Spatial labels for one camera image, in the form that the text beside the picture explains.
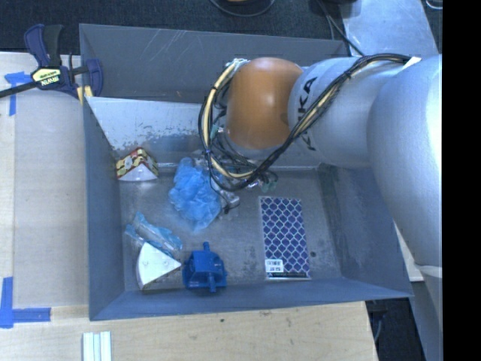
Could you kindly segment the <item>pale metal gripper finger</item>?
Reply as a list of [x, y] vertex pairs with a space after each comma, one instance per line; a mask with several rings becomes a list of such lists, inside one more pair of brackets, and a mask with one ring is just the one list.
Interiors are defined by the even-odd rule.
[[220, 190], [219, 197], [224, 211], [230, 211], [240, 205], [240, 197], [233, 192]]

